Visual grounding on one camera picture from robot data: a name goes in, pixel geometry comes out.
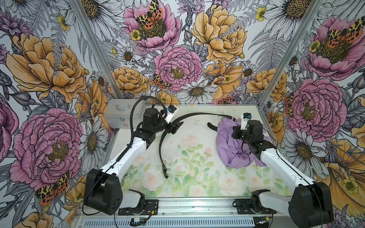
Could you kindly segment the purple trousers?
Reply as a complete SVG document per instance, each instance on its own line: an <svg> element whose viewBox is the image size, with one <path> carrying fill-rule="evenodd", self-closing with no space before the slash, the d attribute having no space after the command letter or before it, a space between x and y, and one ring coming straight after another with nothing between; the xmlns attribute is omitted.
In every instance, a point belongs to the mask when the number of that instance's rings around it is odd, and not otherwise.
<svg viewBox="0 0 365 228"><path fill-rule="evenodd" d="M246 143L232 137L233 128L241 126L241 119L236 121L222 117L217 126L216 146L219 158L228 168L240 169L255 163L257 166L265 167L266 164L260 161Z"/></svg>

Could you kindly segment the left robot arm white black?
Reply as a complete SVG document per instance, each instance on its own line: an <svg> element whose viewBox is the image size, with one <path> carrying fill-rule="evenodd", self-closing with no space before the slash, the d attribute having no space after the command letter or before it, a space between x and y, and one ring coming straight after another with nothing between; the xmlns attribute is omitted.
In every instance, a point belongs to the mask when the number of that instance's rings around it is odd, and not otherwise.
<svg viewBox="0 0 365 228"><path fill-rule="evenodd" d="M143 121L132 129L131 142L110 162L99 170L92 169L86 176L85 206L97 212L113 215L121 209L135 214L144 210L145 196L136 190L122 191L120 182L136 158L143 154L156 138L156 134L170 130L178 108L169 105L158 111L147 108Z"/></svg>

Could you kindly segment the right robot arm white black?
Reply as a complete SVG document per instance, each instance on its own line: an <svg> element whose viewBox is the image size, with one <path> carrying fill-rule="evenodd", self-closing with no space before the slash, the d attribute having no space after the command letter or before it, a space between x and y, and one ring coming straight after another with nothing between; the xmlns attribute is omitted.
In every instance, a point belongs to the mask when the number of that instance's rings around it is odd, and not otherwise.
<svg viewBox="0 0 365 228"><path fill-rule="evenodd" d="M293 192L291 197L286 197L266 189L253 191L250 204L254 213L276 211L289 216L299 228L312 228L333 222L329 187L299 171L279 153L275 145L265 140L260 121L249 120L246 128L233 127L232 137L247 144L251 154L273 170Z"/></svg>

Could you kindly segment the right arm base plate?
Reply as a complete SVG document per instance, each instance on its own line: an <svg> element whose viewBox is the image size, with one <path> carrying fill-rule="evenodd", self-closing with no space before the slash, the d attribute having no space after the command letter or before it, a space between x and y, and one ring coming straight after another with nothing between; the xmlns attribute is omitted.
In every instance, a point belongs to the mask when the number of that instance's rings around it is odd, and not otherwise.
<svg viewBox="0 0 365 228"><path fill-rule="evenodd" d="M232 206L237 210L239 215L244 214L277 214L275 210L262 207L256 201L252 202L251 199L235 199Z"/></svg>

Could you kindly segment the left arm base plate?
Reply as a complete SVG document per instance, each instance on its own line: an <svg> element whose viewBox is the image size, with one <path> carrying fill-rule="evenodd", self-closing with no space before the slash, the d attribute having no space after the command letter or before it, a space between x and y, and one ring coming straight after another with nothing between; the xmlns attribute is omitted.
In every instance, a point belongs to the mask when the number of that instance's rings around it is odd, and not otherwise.
<svg viewBox="0 0 365 228"><path fill-rule="evenodd" d="M152 215L155 216L158 214L158 199L146 199L140 202L136 208L121 208L118 210L119 216L149 216L152 212Z"/></svg>

